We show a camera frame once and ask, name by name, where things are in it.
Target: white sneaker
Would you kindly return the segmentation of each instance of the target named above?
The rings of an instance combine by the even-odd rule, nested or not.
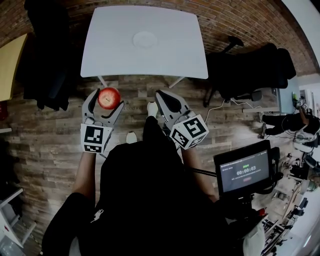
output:
[[[137,139],[137,135],[135,134],[135,132],[134,131],[128,132],[128,134],[126,135],[125,141],[128,144],[136,143],[138,141],[138,139]]]
[[[146,109],[148,110],[148,117],[156,117],[158,113],[158,106],[155,102],[149,102],[146,106]]]

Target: wooden floor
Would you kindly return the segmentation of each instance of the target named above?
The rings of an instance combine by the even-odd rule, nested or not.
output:
[[[167,89],[172,78],[130,75],[106,77],[106,79],[114,81],[112,85],[119,89],[125,101],[125,107],[107,145],[107,155],[115,145],[125,143],[129,131],[135,131],[138,140],[141,139],[147,116],[147,103],[154,101],[156,90]],[[88,96],[96,88],[101,88],[100,82],[95,79],[83,79],[77,85],[77,95]],[[201,114],[203,118],[206,117],[207,109],[203,108],[202,103],[205,94],[203,86],[184,79],[171,91],[184,97],[196,113]],[[1,136],[10,143],[10,154],[20,159],[20,162],[15,164],[14,170],[20,180],[18,187],[24,189],[21,195],[24,201],[23,220],[27,224],[31,221],[37,222],[32,234],[40,243],[51,219],[71,193],[75,180],[82,153],[80,124],[83,102],[83,97],[71,96],[67,111],[53,111],[49,108],[39,110],[35,100],[23,99],[23,89],[17,85],[13,99],[8,102],[9,117],[0,122],[0,128],[9,125],[13,129],[11,133]],[[274,97],[266,91],[263,102],[259,104],[273,106],[274,102]],[[211,107],[218,107],[221,103],[222,99],[217,93],[211,102]],[[98,104],[95,108],[97,113],[102,112]],[[225,103],[223,107],[209,113],[207,125],[210,133],[197,147],[205,170],[214,170],[214,155],[260,140],[258,132],[262,124],[259,123],[259,114],[242,113],[242,108],[249,106],[236,105],[233,102]],[[282,155],[291,151],[289,139],[272,138],[271,142],[274,146],[281,146]],[[102,157],[97,157],[97,199],[103,161]],[[20,233],[24,226],[19,223],[16,229]],[[30,237],[24,250],[29,256],[37,255],[41,249]]]

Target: brick wall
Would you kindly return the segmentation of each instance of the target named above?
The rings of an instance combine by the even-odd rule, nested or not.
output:
[[[244,48],[256,49],[267,42],[286,48],[298,75],[318,72],[314,53],[300,26],[281,0],[59,0],[69,12],[73,43],[83,47],[90,18],[96,7],[146,5],[181,10],[198,16],[207,53],[221,51],[228,35],[237,36]],[[23,0],[0,1],[0,46],[32,32]]]

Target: person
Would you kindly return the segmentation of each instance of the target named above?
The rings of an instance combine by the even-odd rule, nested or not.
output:
[[[196,149],[182,150],[183,164],[158,125],[157,104],[147,111],[143,141],[117,145],[104,161],[96,206],[96,154],[82,153],[72,194],[43,236],[44,256],[226,251],[213,185],[184,167],[201,169]]]
[[[299,113],[287,115],[263,115],[262,121],[273,128],[265,129],[265,135],[279,135],[285,131],[300,131],[303,129],[305,133],[315,135],[320,128],[319,119],[311,114],[306,114],[299,107]]]

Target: electronic equipment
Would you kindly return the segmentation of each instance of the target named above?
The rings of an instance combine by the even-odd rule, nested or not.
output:
[[[213,157],[219,197],[241,198],[269,187],[272,156],[269,140]]]

